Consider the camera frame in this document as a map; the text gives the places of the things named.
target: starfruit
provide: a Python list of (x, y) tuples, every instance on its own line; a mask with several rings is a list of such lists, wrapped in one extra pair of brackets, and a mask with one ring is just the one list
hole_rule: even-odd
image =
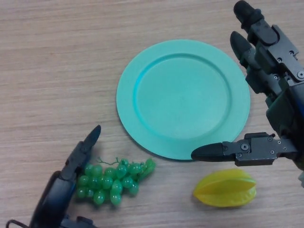
[(202, 203), (221, 208), (243, 206), (253, 200), (256, 193), (256, 181), (240, 169), (211, 173), (193, 191)]

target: cable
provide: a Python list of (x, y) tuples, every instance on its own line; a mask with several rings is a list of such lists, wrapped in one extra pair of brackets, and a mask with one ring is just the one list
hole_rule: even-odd
[(17, 226), (20, 226), (20, 227), (22, 227), (22, 228), (29, 228), (27, 225), (23, 224), (22, 222), (16, 221), (16, 220), (14, 220), (14, 219), (9, 220), (9, 221), (6, 223), (5, 228), (9, 228), (11, 223), (16, 224)]

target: grape stem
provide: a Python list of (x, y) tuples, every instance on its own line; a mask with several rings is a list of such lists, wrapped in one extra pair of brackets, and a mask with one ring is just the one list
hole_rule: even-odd
[(98, 163), (103, 163), (103, 164), (107, 164), (107, 165), (114, 165), (114, 164), (116, 164), (116, 163), (119, 163), (118, 157), (116, 157), (116, 161), (114, 161), (113, 163), (107, 163), (107, 162), (101, 160), (100, 157), (98, 157), (98, 158), (96, 159), (96, 161), (97, 161)]

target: grape bunch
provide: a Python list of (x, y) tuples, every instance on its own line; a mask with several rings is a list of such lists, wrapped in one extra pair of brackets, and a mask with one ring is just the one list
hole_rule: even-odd
[(107, 167), (103, 172), (100, 160), (99, 164), (88, 164), (84, 173), (77, 181), (76, 196), (80, 199), (90, 198), (94, 204), (100, 206), (106, 200), (110, 200), (115, 206), (122, 200), (122, 192), (127, 190), (135, 196), (139, 190), (139, 182), (152, 173), (156, 167), (151, 158), (146, 162), (129, 163), (127, 159), (116, 158), (117, 167)]

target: table surface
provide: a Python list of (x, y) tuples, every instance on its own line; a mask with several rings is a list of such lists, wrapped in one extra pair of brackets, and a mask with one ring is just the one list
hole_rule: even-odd
[[(0, 7), (0, 226), (29, 223), (41, 193), (78, 141), (97, 124), (95, 152), (145, 160), (150, 154), (123, 129), (116, 111), (117, 83), (128, 62), (148, 46), (176, 38), (210, 43), (235, 61), (229, 36), (240, 31), (235, 0), (2, 0)], [(251, 0), (304, 52), (302, 0)], [(304, 56), (299, 61), (304, 63)], [(251, 91), (250, 117), (239, 136), (272, 133), (265, 96)], [(302, 227), (301, 173), (286, 159), (243, 167), (257, 196), (238, 209), (215, 209), (192, 197), (196, 183), (234, 163), (174, 162), (160, 158), (136, 198), (119, 208), (71, 202), (68, 212), (111, 228)]]

